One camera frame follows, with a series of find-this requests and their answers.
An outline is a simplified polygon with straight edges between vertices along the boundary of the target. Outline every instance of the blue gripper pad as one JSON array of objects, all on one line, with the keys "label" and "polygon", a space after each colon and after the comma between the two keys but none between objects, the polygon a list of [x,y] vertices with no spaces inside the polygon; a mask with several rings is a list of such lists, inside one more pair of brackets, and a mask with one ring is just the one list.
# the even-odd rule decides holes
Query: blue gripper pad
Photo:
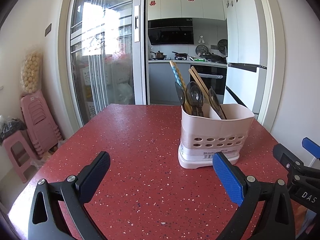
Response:
[{"label": "blue gripper pad", "polygon": [[245,180],[238,174],[236,168],[221,152],[213,155],[212,165],[230,200],[240,206],[244,199],[244,191],[246,189]]},{"label": "blue gripper pad", "polygon": [[310,152],[314,157],[320,159],[320,146],[311,141],[308,137],[302,140],[302,147]]}]

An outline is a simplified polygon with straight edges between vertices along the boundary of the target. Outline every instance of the white wall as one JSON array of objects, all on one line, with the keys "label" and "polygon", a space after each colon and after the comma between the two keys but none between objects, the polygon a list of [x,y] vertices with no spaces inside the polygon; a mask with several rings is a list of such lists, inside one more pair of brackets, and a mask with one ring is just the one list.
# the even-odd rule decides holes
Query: white wall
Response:
[{"label": "white wall", "polygon": [[196,47],[200,45],[200,43],[198,43],[200,35],[203,36],[204,45],[208,47],[209,52],[223,56],[218,50],[210,49],[210,45],[217,45],[221,39],[228,39],[227,22],[202,18],[193,18],[194,44],[153,45],[151,51],[157,52],[160,50],[167,55],[167,59],[174,59],[174,53],[172,53],[172,51],[188,53],[190,56],[196,57]]},{"label": "white wall", "polygon": [[[0,30],[0,114],[22,118],[20,110],[20,66],[25,51],[40,45],[44,51],[42,91],[51,113],[64,137],[73,134],[66,111],[59,97],[57,60],[54,43],[61,0],[19,0]],[[52,23],[52,31],[44,37],[44,31]],[[12,168],[3,147],[0,147],[0,179]]]},{"label": "white wall", "polygon": [[309,137],[320,145],[320,21],[306,0],[278,0],[283,18],[286,62],[280,104],[271,134],[305,165]]}]

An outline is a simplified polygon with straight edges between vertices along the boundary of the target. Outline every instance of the cooking pot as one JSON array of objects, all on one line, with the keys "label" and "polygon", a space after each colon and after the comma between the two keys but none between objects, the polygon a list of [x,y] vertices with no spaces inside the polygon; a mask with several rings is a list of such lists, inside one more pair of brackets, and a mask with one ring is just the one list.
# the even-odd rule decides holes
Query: cooking pot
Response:
[{"label": "cooking pot", "polygon": [[150,51],[150,52],[154,53],[154,55],[151,56],[152,59],[164,60],[167,58],[167,55],[163,55],[163,53],[160,52],[159,50],[158,52],[153,52],[153,51]]}]

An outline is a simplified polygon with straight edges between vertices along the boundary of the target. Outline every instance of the utensil holder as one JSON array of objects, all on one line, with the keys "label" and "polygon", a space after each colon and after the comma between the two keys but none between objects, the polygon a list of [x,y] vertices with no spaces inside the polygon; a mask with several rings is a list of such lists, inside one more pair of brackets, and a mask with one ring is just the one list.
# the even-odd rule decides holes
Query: utensil holder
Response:
[{"label": "utensil holder", "polygon": [[221,105],[228,118],[221,120],[209,104],[204,104],[204,117],[192,116],[182,109],[181,140],[178,150],[183,168],[196,169],[212,165],[212,156],[222,152],[235,164],[251,127],[254,114],[239,104]]}]

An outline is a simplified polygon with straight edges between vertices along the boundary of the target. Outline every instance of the black plastic bag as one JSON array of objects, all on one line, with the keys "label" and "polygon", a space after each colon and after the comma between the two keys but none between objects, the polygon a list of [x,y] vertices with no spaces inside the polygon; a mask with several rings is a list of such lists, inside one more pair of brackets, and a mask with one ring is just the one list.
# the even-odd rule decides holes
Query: black plastic bag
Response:
[{"label": "black plastic bag", "polygon": [[20,119],[8,118],[5,122],[0,124],[0,145],[2,145],[4,139],[14,134],[16,131],[25,130],[27,127]]}]

